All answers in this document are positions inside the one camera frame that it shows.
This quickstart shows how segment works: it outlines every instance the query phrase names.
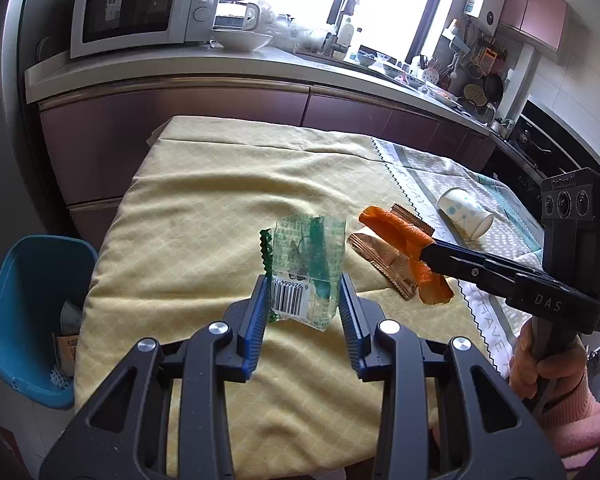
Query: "blue trash can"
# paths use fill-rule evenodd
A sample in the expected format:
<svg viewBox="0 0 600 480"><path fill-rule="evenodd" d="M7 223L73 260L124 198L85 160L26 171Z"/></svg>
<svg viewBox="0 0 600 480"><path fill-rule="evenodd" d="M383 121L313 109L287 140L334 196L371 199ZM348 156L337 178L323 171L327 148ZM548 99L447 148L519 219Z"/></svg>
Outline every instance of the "blue trash can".
<svg viewBox="0 0 600 480"><path fill-rule="evenodd" d="M31 400L68 409L73 387L51 383L65 300L82 306L98 255L83 240L31 235L19 240L0 268L0 377Z"/></svg>

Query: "microwave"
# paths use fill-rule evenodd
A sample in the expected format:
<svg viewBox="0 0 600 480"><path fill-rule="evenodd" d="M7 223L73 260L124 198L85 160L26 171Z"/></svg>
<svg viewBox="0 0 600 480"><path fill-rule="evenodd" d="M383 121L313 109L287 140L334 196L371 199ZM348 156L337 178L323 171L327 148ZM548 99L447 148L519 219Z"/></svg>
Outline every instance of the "microwave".
<svg viewBox="0 0 600 480"><path fill-rule="evenodd" d="M211 39L218 0L75 0L72 58Z"/></svg>

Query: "microwave door window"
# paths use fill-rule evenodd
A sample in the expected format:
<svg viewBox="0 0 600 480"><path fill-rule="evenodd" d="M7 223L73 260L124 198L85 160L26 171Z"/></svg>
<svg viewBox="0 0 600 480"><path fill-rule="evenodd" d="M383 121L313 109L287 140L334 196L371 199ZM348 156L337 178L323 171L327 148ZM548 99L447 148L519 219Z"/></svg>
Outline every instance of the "microwave door window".
<svg viewBox="0 0 600 480"><path fill-rule="evenodd" d="M173 0L87 0L82 42L169 28Z"/></svg>

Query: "hand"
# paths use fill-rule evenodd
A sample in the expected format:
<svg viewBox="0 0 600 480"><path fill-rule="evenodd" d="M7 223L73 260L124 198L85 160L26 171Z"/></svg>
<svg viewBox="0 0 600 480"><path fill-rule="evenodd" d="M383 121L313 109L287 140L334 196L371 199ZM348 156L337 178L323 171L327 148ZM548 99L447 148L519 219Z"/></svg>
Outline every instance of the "hand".
<svg viewBox="0 0 600 480"><path fill-rule="evenodd" d="M509 362L511 374L509 386L522 399L533 399L538 390L538 376L545 379L558 379L549 400L572 392L580 381L587 365L587 351L576 336L563 352L551 355L540 362L531 355L533 333L529 319L518 338L518 344Z"/></svg>

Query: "pink sleeve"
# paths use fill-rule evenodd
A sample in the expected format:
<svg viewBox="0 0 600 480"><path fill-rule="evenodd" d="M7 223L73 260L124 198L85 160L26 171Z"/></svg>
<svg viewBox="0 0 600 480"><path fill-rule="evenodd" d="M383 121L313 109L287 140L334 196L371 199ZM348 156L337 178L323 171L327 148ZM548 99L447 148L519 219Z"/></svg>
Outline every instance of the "pink sleeve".
<svg viewBox="0 0 600 480"><path fill-rule="evenodd" d="M589 391L587 373L577 389L538 418L568 470L584 466L600 445L600 403Z"/></svg>

